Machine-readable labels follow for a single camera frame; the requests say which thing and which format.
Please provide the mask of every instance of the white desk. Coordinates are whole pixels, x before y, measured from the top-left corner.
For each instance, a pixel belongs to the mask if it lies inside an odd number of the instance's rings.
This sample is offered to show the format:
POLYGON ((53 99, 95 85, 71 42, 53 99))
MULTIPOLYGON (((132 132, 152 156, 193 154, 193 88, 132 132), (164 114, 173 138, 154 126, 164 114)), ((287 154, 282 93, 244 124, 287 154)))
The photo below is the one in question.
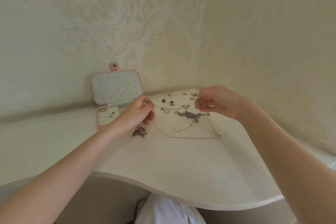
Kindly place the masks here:
MULTIPOLYGON (((170 97, 155 95, 151 99, 165 107, 170 100, 178 105, 188 104, 191 92, 195 89, 175 92, 170 97)), ((177 133, 172 130, 177 119, 179 128, 189 122, 173 112, 164 114, 159 108, 155 112, 156 125, 170 135, 177 133)), ((244 128, 220 115, 212 114, 209 119, 221 139, 175 139, 150 125, 146 127, 146 138, 132 137, 131 131, 116 142, 92 175, 129 182, 205 209, 250 209, 282 199, 244 128)), ((207 126, 204 116, 199 124, 179 135, 202 137, 209 134, 207 126)), ((95 108, 1 125, 0 191, 26 183, 95 132, 95 108)), ((297 141, 328 166, 336 163, 334 156, 297 141)))

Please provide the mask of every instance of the jewelry box lid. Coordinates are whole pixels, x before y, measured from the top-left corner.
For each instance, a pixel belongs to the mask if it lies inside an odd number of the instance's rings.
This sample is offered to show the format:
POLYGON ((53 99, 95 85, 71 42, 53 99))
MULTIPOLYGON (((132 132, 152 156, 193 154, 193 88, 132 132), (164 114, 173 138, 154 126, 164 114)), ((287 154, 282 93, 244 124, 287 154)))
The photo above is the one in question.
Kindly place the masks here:
POLYGON ((97 73, 92 77, 94 100, 106 105, 137 98, 142 94, 137 71, 97 73))

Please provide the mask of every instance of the white pants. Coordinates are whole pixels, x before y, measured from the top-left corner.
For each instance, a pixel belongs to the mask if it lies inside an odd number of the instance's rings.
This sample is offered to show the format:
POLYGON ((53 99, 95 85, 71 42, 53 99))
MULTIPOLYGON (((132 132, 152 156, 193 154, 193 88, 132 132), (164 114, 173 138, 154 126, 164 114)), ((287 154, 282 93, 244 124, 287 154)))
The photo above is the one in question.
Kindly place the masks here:
POLYGON ((195 207, 151 193, 134 224, 205 224, 195 207))

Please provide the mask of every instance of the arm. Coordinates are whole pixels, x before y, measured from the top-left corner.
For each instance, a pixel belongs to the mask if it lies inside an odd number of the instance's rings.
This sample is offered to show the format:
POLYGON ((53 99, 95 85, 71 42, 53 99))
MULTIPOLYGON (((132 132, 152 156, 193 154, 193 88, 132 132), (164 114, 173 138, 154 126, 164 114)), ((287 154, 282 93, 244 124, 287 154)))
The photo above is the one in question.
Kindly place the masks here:
POLYGON ((260 107, 224 86, 202 88, 195 105, 244 126, 300 223, 336 222, 336 173, 292 140, 260 107))
POLYGON ((141 122, 154 120, 153 108, 143 95, 133 100, 117 119, 11 197, 0 208, 0 223, 53 223, 111 145, 141 122))

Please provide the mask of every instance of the left hand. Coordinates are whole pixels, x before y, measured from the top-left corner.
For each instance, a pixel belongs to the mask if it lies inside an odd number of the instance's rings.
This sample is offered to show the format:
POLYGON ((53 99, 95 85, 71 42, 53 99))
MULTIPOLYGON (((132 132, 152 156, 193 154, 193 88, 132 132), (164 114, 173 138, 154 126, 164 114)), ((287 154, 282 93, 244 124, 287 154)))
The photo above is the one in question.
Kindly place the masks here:
POLYGON ((127 131, 138 126, 140 123, 150 125, 154 120, 154 104, 145 95, 134 99, 129 106, 113 121, 127 131))

